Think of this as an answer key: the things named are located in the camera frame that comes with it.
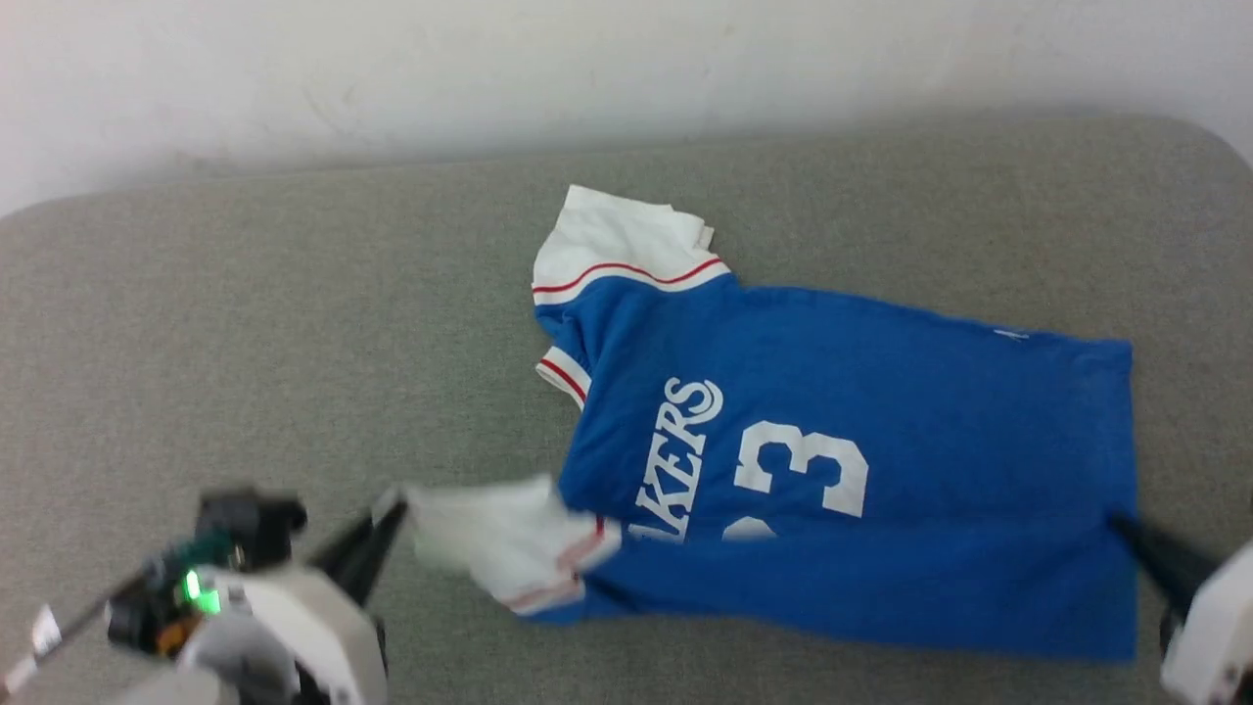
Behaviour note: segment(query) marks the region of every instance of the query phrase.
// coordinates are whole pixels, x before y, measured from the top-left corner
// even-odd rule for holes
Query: number 23
[[[788,470],[793,473],[804,475],[808,472],[809,462],[814,458],[831,458],[838,463],[840,480],[834,485],[823,488],[822,507],[852,517],[862,516],[862,506],[866,502],[866,476],[870,472],[870,467],[866,465],[866,458],[861,455],[861,451],[857,450],[857,445],[852,441],[832,438],[821,433],[802,433],[801,430],[793,426],[757,422],[744,430],[744,436],[739,441],[739,466],[736,468],[736,487],[767,495],[771,492],[773,478],[762,470],[761,452],[762,448],[773,443],[787,447],[791,455]],[[736,522],[732,527],[742,525],[746,521],[764,527],[763,522],[749,517]]]

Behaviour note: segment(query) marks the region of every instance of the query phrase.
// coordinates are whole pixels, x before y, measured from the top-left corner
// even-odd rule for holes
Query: t-shirt
[[[1105,528],[1135,503],[1130,344],[743,286],[712,233],[570,188],[533,294],[538,372],[581,414],[556,495],[528,486],[570,518],[502,528],[548,532],[546,558],[492,594],[541,621],[1133,657],[1134,565]]]

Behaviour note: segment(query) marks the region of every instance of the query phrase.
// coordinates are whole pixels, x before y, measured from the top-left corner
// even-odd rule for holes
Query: led light
[[[217,615],[222,611],[222,597],[218,591],[202,592],[192,601],[195,609],[205,615]]]
[[[183,595],[188,602],[195,602],[200,597],[200,576],[195,575],[195,571],[188,571],[183,579]]]

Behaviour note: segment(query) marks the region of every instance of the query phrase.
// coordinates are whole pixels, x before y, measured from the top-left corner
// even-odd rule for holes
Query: gray cushion
[[[397,481],[558,472],[576,419],[531,368],[530,264],[575,182],[718,228],[747,283],[831,287],[1135,343],[1145,511],[1230,551],[1253,466],[1253,174],[1158,119],[221,180],[0,220],[0,664],[190,530],[198,491],[298,491],[309,538]],[[396,702],[1164,702],[1134,667],[821,639],[734,620],[520,622],[392,560]],[[144,666],[95,632],[25,702]]]

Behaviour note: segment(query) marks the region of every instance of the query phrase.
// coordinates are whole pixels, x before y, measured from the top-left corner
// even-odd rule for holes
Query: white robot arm
[[[0,702],[107,612],[114,645],[174,666],[113,705],[386,705],[383,632],[365,604],[406,513],[396,497],[294,562],[298,502],[251,490],[205,496],[193,540],[65,630],[41,612],[34,652],[0,682]]]
[[[1167,599],[1167,692],[1185,705],[1253,704],[1253,542],[1219,563],[1145,521],[1110,527]]]

